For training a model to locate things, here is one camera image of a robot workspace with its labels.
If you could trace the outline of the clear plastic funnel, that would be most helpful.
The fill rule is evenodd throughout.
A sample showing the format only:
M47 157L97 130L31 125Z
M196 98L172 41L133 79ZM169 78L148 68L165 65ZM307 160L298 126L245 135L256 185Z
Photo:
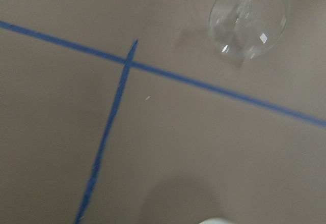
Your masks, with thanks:
M221 55L249 60L277 43L288 15L288 0L215 0L208 18L208 34Z

